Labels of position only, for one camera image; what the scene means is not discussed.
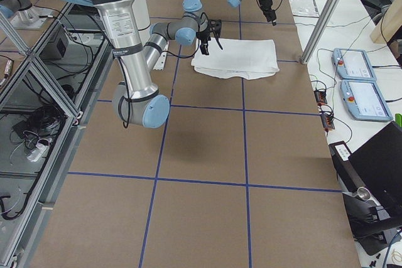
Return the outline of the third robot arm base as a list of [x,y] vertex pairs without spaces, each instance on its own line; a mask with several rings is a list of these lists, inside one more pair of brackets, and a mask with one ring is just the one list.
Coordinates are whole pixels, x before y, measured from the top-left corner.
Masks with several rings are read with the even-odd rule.
[[40,29],[45,22],[30,0],[1,0],[1,13],[16,29]]

